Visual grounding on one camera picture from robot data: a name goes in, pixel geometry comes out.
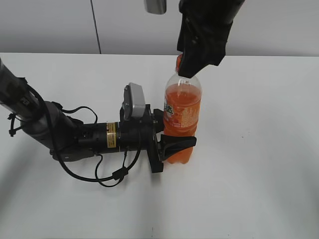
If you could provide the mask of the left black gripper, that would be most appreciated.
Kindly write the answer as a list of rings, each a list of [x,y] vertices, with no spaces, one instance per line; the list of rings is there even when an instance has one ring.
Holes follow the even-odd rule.
[[[169,136],[162,134],[159,141],[157,133],[164,130],[164,112],[160,109],[151,111],[146,105],[142,118],[124,120],[124,110],[120,109],[120,122],[118,129],[118,146],[121,151],[136,151],[136,155],[127,167],[130,170],[137,162],[140,152],[147,151],[151,172],[163,172],[162,161],[185,149],[196,146],[195,136]]]

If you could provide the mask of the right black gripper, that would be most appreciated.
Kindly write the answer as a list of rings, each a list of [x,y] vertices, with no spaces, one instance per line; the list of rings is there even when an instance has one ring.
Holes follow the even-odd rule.
[[[182,24],[177,50],[178,75],[192,78],[207,65],[219,66],[226,55],[230,29],[243,0],[181,0]],[[189,36],[190,41],[183,40]]]

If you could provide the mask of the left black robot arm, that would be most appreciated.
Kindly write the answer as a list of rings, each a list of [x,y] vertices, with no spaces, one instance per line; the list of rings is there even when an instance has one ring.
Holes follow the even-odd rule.
[[[43,100],[25,78],[1,64],[0,103],[10,111],[9,120],[19,120],[19,129],[47,147],[61,164],[99,154],[145,150],[151,171],[159,173],[165,160],[196,145],[194,136],[164,135],[163,111],[151,110],[142,87],[134,83],[124,88],[119,122],[85,124],[59,103]]]

